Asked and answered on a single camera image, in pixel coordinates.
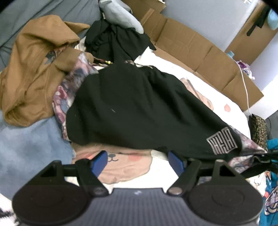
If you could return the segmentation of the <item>light blue blanket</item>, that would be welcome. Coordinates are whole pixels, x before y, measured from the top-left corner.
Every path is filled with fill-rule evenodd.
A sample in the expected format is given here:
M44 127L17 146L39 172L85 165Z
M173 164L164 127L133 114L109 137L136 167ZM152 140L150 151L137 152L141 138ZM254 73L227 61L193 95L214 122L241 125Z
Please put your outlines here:
M62 138L55 117L29 127L9 125L1 118L1 194L14 194L54 160L70 164L73 149Z

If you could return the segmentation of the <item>leopard print cushion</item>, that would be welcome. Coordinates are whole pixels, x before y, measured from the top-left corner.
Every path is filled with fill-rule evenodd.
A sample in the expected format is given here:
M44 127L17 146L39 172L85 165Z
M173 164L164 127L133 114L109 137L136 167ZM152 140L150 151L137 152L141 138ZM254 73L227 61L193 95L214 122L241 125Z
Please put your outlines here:
M267 125L263 118L252 114L248 121L251 139L261 148L268 151L267 147Z

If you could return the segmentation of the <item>teal patterned cloth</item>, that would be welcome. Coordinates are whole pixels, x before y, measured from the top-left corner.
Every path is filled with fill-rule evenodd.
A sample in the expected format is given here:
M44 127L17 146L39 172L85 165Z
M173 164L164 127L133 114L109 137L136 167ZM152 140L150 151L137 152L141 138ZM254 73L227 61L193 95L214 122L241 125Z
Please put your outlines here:
M277 225L277 138L267 141L271 166L265 172L266 190L259 225Z

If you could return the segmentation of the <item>purple snack bag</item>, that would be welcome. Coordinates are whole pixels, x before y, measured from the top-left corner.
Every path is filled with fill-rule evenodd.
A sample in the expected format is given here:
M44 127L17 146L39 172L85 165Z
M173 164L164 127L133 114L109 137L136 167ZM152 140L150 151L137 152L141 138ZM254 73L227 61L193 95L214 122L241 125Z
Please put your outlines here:
M238 65L240 66L242 72L244 72L251 80L255 80L255 77L252 74L252 71L250 69L250 65L240 61L237 61Z

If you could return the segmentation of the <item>brown cardboard sheet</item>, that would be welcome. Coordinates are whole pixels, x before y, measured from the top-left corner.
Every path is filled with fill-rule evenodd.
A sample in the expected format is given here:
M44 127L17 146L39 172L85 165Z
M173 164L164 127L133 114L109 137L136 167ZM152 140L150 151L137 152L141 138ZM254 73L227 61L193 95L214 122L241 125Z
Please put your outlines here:
M191 28L161 14L164 9L161 2L130 0L124 3L141 22L160 57L185 65L243 111L263 97L259 88L226 53Z

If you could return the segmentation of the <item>brown hoodie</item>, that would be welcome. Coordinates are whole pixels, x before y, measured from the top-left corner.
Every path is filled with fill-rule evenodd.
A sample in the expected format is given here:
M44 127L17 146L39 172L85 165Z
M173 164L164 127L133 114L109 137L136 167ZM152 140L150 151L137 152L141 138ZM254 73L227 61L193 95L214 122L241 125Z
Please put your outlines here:
M47 15L22 28L1 71L1 111L6 123L28 127L53 116L53 96L81 54L75 49L79 34L89 27Z

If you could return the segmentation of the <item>black garment pile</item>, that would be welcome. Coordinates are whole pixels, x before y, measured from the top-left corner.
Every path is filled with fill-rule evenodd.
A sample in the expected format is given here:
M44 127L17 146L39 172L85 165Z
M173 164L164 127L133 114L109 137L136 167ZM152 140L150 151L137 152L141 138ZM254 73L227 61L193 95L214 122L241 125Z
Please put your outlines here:
M156 50L149 36L134 28L122 28L106 20L95 21L86 33L86 51L112 63L134 61L147 48Z

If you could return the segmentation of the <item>tall cardboard box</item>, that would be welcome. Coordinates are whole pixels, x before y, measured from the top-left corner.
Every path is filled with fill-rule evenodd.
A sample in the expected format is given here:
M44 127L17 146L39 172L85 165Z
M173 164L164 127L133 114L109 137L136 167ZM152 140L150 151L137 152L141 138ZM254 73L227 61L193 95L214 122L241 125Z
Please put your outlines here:
M233 59L236 61L241 60L251 65L276 35L277 30L271 30L268 23L265 22L262 28L256 27L251 35L247 36L247 32L260 16L265 6L266 4L263 1L257 2L252 14L225 50L226 53L232 51L234 53Z

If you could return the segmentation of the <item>grey neck pillow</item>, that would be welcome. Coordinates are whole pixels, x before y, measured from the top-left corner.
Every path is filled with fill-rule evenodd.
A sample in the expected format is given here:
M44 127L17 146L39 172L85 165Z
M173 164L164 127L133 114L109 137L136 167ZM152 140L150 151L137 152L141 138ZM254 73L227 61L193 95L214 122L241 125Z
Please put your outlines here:
M144 33L141 23L116 1L99 1L99 7L108 22L122 28L134 28L139 34Z

